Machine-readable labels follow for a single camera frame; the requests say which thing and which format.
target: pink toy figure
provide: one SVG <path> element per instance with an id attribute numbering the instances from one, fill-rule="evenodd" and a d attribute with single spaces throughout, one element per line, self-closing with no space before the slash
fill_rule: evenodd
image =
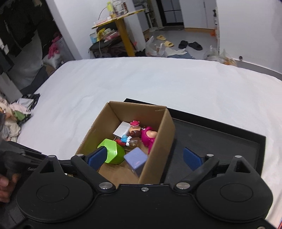
<path id="1" fill-rule="evenodd" d="M 129 134 L 133 138 L 139 138 L 141 137 L 141 127 L 139 126 L 139 121 L 132 121 L 130 123 L 131 127 L 129 128 Z"/>
<path id="2" fill-rule="evenodd" d="M 144 146 L 148 147 L 148 154 L 153 146 L 158 132 L 152 131 L 152 127 L 148 126 L 145 130 L 141 131 L 141 140 Z"/>

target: door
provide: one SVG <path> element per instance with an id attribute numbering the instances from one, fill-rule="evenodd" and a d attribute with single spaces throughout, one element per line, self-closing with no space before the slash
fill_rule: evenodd
<path id="1" fill-rule="evenodd" d="M 208 27 L 203 0 L 180 0 L 180 5 L 185 28 Z"/>
<path id="2" fill-rule="evenodd" d="M 163 26 L 183 25 L 179 0 L 157 0 Z"/>

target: cardboard box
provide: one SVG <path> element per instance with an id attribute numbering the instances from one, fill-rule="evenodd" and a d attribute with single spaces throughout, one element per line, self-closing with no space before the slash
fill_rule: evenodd
<path id="1" fill-rule="evenodd" d="M 99 173 L 116 187 L 119 184 L 160 182 L 175 134 L 173 120 L 165 106 L 110 101 L 104 106 L 76 152 L 84 155 L 93 152 L 104 139 L 114 139 L 113 132 L 122 121 L 130 123 L 133 120 L 138 120 L 140 126 L 151 126 L 158 135 L 139 178 L 126 161 L 119 165 L 104 163 L 101 166 Z M 148 154 L 146 147 L 141 147 L 141 150 Z"/>

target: person's hand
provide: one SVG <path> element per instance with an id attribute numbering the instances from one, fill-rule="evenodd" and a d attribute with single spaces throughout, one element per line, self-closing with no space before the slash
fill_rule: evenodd
<path id="1" fill-rule="evenodd" d="M 10 196 L 15 189 L 16 183 L 20 179 L 20 174 L 14 174 L 12 180 L 0 174 L 0 202 L 9 203 Z"/>

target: table leg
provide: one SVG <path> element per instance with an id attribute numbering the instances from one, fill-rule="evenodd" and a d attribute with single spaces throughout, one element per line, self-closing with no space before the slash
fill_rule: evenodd
<path id="1" fill-rule="evenodd" d="M 116 23 L 116 27 L 118 28 L 118 32 L 120 33 L 120 36 L 122 38 L 122 42 L 125 46 L 125 50 L 127 52 L 127 55 L 128 56 L 135 56 L 132 43 L 129 40 L 127 31 L 126 31 L 126 28 L 125 28 L 124 20 L 119 19 L 119 20 L 116 20 L 115 23 Z"/>

